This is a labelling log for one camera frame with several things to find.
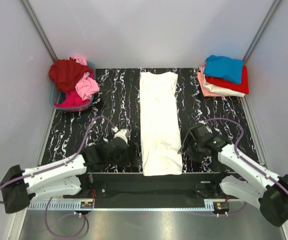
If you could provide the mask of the white t shirt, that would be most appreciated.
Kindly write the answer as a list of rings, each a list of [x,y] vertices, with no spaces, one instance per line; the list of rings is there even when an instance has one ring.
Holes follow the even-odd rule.
[[[144,176],[181,175],[181,134],[175,97],[178,75],[140,74],[140,135]]]

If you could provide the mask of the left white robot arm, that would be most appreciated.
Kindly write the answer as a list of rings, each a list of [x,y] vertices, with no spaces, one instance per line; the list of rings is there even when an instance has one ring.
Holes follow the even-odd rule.
[[[0,182],[0,204],[6,214],[13,214],[37,200],[58,196],[83,198],[91,188],[89,174],[101,172],[109,165],[127,165],[127,153],[128,140],[117,136],[40,167],[23,170],[14,165]]]

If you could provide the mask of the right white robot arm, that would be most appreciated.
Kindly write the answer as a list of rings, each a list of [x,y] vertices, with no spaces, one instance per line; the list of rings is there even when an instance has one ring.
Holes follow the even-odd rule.
[[[271,172],[241,153],[235,144],[213,135],[203,124],[188,130],[179,152],[193,161],[216,157],[221,164],[237,173],[233,176],[221,172],[213,181],[197,184],[197,195],[238,198],[257,208],[276,227],[288,221],[288,174],[280,176]]]

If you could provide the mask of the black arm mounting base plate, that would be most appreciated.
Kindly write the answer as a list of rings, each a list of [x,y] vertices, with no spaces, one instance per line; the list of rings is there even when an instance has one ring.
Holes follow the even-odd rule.
[[[64,198],[94,199],[96,209],[196,209],[204,200],[225,200],[219,173],[144,176],[140,173],[92,173],[78,176],[81,190]]]

